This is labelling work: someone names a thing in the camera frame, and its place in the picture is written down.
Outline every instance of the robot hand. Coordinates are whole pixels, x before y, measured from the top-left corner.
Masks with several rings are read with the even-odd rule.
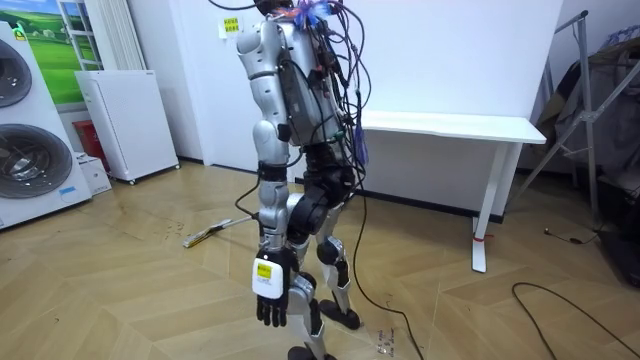
[[[253,292],[258,295],[258,320],[266,326],[287,325],[291,272],[298,271],[295,253],[288,248],[260,250],[253,266]]]

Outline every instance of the humanoid robot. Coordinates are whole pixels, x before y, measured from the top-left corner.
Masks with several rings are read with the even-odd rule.
[[[257,317],[267,326],[289,326],[303,340],[305,347],[289,351],[290,360],[335,359],[325,349],[321,313],[349,329],[360,327],[349,303],[345,249],[333,235],[356,186],[345,150],[344,124],[350,120],[335,100],[335,75],[341,71],[330,45],[290,17],[267,15],[273,5],[258,3],[265,20],[237,38],[263,116],[253,129],[260,199],[260,248],[252,274]],[[326,29],[324,22],[318,26]],[[287,188],[289,144],[306,154],[304,193]],[[318,302],[316,280],[302,271],[310,235],[315,235],[333,301]]]

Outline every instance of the herringbone parquet floor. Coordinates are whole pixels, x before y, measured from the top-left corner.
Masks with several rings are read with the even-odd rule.
[[[185,164],[115,185],[93,201],[0,233],[0,359],[284,359],[298,341],[254,319],[249,287],[257,227],[240,225],[185,250],[181,240],[240,217],[233,201],[249,174]],[[247,206],[257,206],[255,198]],[[337,235],[353,253],[362,205],[343,214]],[[432,360],[548,359],[511,296],[530,281],[575,300],[640,349],[640,294],[619,280],[598,243],[544,236],[591,236],[588,209],[567,189],[528,191],[487,243],[488,272],[470,268],[470,220],[369,201],[358,258],[362,285],[409,315]],[[310,251],[307,271],[321,283]],[[541,291],[522,289],[560,359],[632,359],[606,333]],[[319,297],[328,298],[320,286]],[[352,302],[364,327],[327,322],[339,359],[417,359],[401,317]]]

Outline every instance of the landscape poster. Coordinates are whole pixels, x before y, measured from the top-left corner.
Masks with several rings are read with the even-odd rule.
[[[84,30],[76,4],[64,4],[74,30]],[[24,29],[54,103],[83,101],[73,74],[81,69],[80,64],[56,0],[0,0],[0,21],[12,26],[19,24]],[[77,39],[83,57],[93,60],[88,39]]]

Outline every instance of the white refrigerator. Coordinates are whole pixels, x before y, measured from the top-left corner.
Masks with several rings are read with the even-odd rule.
[[[78,71],[76,79],[111,176],[133,185],[180,168],[153,71]]]

